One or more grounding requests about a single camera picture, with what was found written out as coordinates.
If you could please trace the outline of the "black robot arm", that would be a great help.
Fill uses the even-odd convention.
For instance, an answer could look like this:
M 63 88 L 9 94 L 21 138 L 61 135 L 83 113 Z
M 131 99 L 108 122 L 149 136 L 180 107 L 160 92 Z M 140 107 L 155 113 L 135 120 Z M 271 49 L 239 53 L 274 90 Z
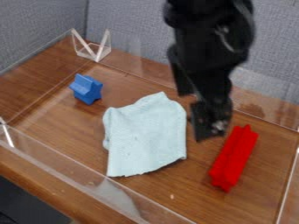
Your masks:
M 255 40 L 251 0 L 165 0 L 163 19 L 172 27 L 167 50 L 177 95 L 195 95 L 195 140 L 226 134 L 232 117 L 230 75 L 247 61 Z

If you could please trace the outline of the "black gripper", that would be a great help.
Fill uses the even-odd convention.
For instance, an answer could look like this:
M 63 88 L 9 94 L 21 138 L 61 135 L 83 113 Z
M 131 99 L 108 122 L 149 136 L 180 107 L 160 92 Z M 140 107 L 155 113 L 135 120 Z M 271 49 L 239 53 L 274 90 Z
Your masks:
M 172 77 L 179 96 L 199 91 L 208 102 L 223 100 L 224 103 L 196 101 L 191 104 L 189 122 L 197 142 L 226 135 L 232 117 L 230 74 L 235 67 L 248 59 L 248 51 L 234 53 L 218 46 L 201 56 L 179 57 L 176 45 L 167 50 Z

